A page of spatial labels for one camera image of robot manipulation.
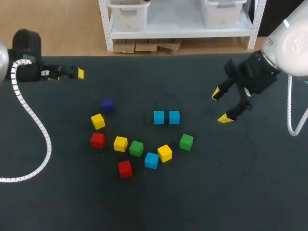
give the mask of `cardboard box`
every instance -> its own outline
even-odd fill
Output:
[[[135,53],[135,39],[114,39],[115,53]]]
[[[156,52],[158,39],[138,39],[135,51]]]
[[[158,51],[176,54],[179,51],[182,39],[180,38],[164,38],[160,39],[157,45]]]

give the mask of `white coiled cable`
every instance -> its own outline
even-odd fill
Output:
[[[46,156],[45,156],[43,163],[35,171],[33,171],[33,172],[29,173],[28,175],[25,175],[23,177],[17,177],[17,178],[3,178],[2,177],[2,178],[0,178],[0,182],[5,182],[5,183],[20,182],[20,181],[28,180],[28,179],[34,177],[40,171],[43,170],[43,168],[47,165],[47,163],[50,159],[50,156],[51,156],[51,140],[50,140],[50,137],[48,135],[48,132],[45,129],[42,122],[40,121],[40,119],[37,117],[37,115],[32,111],[32,109],[29,107],[29,105],[25,102],[23,96],[21,95],[21,93],[19,91],[17,80],[16,80],[17,68],[21,65],[30,65],[30,64],[32,64],[31,61],[26,60],[26,59],[20,59],[20,60],[17,60],[16,62],[13,63],[13,66],[11,68],[12,86],[13,86],[13,90],[14,90],[19,102],[25,108],[25,110],[29,113],[29,115],[33,118],[33,120],[36,122],[39,129],[43,133],[43,135],[45,137],[46,145],[47,145],[47,153],[46,153]]]
[[[292,121],[291,121],[291,104],[292,104],[292,76],[288,77],[288,105],[287,105],[287,121],[288,121],[288,130],[292,136],[297,136],[301,131],[307,117],[308,117],[308,108],[300,119],[295,131],[292,129]]]

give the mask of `wooden block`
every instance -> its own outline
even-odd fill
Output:
[[[112,99],[106,99],[102,101],[102,107],[104,113],[112,113],[114,111],[114,106],[112,104]]]
[[[133,171],[131,169],[130,161],[123,161],[117,164],[121,178],[131,177],[133,175]]]
[[[92,116],[91,120],[96,130],[105,127],[105,121],[101,114]]]
[[[138,141],[133,141],[129,147],[129,153],[137,157],[140,157],[142,155],[143,150],[144,150],[143,143]]]
[[[144,166],[151,169],[156,169],[157,165],[158,165],[158,155],[154,153],[148,153],[144,160]]]
[[[172,150],[168,145],[164,145],[157,149],[160,160],[164,163],[172,159]]]
[[[180,124],[180,111],[169,111],[169,124]]]
[[[105,135],[101,133],[93,133],[91,138],[91,146],[93,148],[103,149],[105,146],[106,140]]]
[[[165,123],[164,111],[154,111],[153,116],[155,125],[160,125]]]
[[[125,152],[127,148],[128,140],[125,137],[117,136],[114,142],[115,151]]]
[[[193,145],[192,143],[193,143],[193,137],[183,134],[180,140],[180,148],[189,151]]]

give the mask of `yellow cube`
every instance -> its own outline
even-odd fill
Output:
[[[157,149],[158,156],[162,162],[166,162],[172,159],[172,150],[168,145],[164,145]]]
[[[115,151],[125,152],[127,144],[128,144],[127,138],[117,136],[114,142]]]
[[[96,130],[105,127],[105,121],[101,114],[92,116],[91,120]]]

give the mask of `white plastic bin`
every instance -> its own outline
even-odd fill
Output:
[[[209,29],[234,27],[246,2],[247,0],[201,0],[205,27]]]
[[[113,15],[113,26],[118,31],[146,30],[148,7],[150,2],[139,1],[140,4],[115,4],[108,1]]]

